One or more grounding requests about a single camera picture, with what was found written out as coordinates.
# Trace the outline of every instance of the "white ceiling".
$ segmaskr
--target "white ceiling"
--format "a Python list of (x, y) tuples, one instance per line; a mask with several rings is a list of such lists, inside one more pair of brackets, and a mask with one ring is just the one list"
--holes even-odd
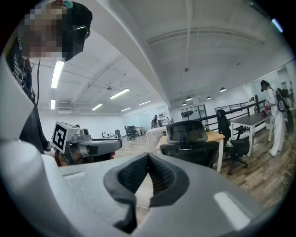
[[(161, 101), (133, 64), (95, 31), (86, 40), (83, 53), (65, 62), (57, 89), (51, 88), (55, 62), (56, 59), (41, 59), (40, 109), (49, 108), (50, 99), (56, 99), (56, 107), (69, 107), (81, 113), (121, 113), (121, 110), (128, 107), (138, 108), (139, 103), (148, 100)], [(37, 92), (38, 61), (33, 59), (31, 63), (33, 86)], [(110, 99), (125, 88), (130, 91)], [(97, 104), (103, 106), (91, 111)]]
[[(187, 96), (215, 98), (220, 87), (249, 83), (294, 57), (270, 19), (244, 0), (77, 1), (92, 10), (91, 35), (83, 53), (65, 63), (57, 89), (50, 88), (56, 60), (41, 60), (39, 107), (55, 98), (85, 113), (99, 103), (96, 113), (120, 113), (162, 99), (173, 108)], [(126, 87), (130, 92), (109, 99)]]

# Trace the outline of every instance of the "black cable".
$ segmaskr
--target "black cable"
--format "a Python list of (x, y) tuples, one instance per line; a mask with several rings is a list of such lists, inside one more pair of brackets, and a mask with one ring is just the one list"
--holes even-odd
[(37, 94), (37, 103), (36, 103), (36, 106), (38, 105), (38, 102), (39, 102), (39, 68), (40, 68), (40, 59), (39, 59), (38, 69), (37, 69), (37, 87), (38, 87), (38, 94)]

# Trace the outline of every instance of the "ceiling light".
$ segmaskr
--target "ceiling light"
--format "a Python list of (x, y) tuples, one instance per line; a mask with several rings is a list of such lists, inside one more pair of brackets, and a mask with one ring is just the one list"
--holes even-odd
[(54, 70), (54, 74), (52, 76), (52, 80), (51, 80), (51, 88), (57, 88), (57, 83), (59, 81), (60, 78), (60, 74), (62, 72), (62, 68), (64, 66), (63, 61), (59, 61), (57, 60), (55, 63), (55, 70)]
[(146, 101), (146, 102), (141, 103), (141, 104), (139, 104), (139, 105), (141, 106), (141, 105), (147, 104), (147, 103), (149, 103), (149, 102), (151, 102), (151, 101), (149, 100), (149, 101)]
[(95, 106), (92, 110), (96, 110), (97, 108), (101, 107), (103, 104), (98, 104), (97, 106)]
[(128, 110), (128, 109), (130, 109), (130, 108), (123, 109), (123, 110), (121, 110), (121, 112), (126, 111), (126, 110)]
[(56, 100), (50, 100), (50, 109), (55, 109)]
[(122, 94), (124, 94), (124, 93), (126, 93), (128, 91), (130, 91), (130, 90), (129, 89), (125, 89), (125, 90), (123, 90), (123, 91), (115, 94), (114, 96), (111, 96), (110, 99), (114, 99), (114, 98), (116, 98), (116, 97), (118, 97), (118, 96), (120, 96), (120, 95), (122, 95)]
[(282, 33), (284, 30), (282, 29), (281, 25), (277, 21), (277, 19), (272, 19), (272, 23), (278, 28), (278, 30)]

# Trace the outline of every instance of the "shoe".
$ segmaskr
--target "shoe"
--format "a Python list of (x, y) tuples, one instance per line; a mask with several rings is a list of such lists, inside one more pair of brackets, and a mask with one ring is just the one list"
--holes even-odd
[(271, 149), (268, 150), (268, 154), (269, 154), (271, 157), (275, 157), (275, 156), (276, 156), (276, 155), (273, 155), (273, 154), (271, 153)]

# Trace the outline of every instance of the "gray tabletop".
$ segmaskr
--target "gray tabletop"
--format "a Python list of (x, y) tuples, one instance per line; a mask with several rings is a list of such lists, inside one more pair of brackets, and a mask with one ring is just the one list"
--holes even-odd
[(262, 116), (261, 113), (256, 113), (254, 115), (246, 115), (240, 118), (231, 119), (230, 121), (238, 124), (255, 125), (256, 123), (266, 120), (269, 117), (270, 115)]

